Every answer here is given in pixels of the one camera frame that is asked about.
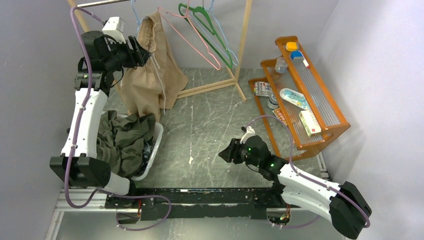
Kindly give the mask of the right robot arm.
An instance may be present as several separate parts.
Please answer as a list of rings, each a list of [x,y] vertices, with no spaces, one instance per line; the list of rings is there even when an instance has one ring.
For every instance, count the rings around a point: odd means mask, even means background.
[[[270,193],[270,202],[275,207],[285,203],[301,207],[328,220],[340,234],[352,240],[371,225],[371,207],[356,185],[324,180],[295,167],[287,159],[272,154],[258,135],[232,138],[218,155],[227,163],[257,167],[266,180],[282,186]]]

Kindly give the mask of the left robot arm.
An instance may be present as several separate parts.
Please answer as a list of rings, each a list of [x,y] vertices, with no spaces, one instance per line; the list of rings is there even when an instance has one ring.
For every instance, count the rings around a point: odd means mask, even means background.
[[[139,194],[130,189],[131,180],[113,173],[109,163],[98,159],[97,135],[114,73],[143,67],[151,54],[133,35],[120,40],[92,30],[80,39],[87,56],[77,65],[73,119],[60,156],[51,157],[49,166],[68,186],[95,187],[117,194],[124,207],[132,208],[138,203]]]

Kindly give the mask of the beige shorts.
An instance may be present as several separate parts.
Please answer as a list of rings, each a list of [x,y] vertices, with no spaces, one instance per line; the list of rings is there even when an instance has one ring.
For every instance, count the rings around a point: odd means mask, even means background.
[[[142,20],[136,39],[151,56],[145,66],[124,72],[121,98],[130,114],[154,114],[159,122],[161,110],[173,108],[189,80],[177,65],[159,13]]]

